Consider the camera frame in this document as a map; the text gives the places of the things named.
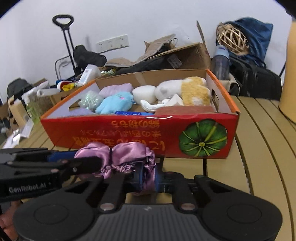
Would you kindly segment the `person's left hand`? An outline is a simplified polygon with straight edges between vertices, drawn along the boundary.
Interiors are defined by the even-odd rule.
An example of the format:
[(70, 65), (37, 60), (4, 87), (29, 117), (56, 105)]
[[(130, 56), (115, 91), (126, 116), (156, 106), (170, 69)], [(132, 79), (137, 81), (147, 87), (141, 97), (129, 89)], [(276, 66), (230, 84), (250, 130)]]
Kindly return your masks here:
[(8, 235), (11, 240), (16, 240), (18, 234), (13, 225), (13, 216), (19, 206), (22, 205), (22, 201), (12, 201), (10, 207), (1, 214), (1, 228)]

